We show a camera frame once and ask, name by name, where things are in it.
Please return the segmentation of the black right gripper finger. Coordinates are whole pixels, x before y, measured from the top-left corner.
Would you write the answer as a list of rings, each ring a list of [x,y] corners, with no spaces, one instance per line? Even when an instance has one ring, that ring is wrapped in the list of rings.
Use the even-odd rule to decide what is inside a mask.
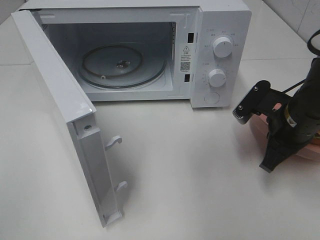
[[[279,164],[300,150],[299,144],[280,142],[273,136],[269,136],[265,155],[259,167],[271,173]]]

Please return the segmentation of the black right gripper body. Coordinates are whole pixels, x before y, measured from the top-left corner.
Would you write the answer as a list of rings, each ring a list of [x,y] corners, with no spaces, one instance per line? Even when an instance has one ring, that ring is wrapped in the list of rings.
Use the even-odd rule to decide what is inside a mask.
[[[267,150],[300,149],[300,101],[291,99],[268,117]]]

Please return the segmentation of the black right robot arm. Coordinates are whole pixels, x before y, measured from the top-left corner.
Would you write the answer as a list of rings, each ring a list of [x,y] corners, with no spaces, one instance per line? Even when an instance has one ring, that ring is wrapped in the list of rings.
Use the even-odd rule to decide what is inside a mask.
[[[268,142],[259,165],[268,173],[308,145],[320,130],[320,59],[314,58],[303,85],[280,109],[280,126],[268,117]]]

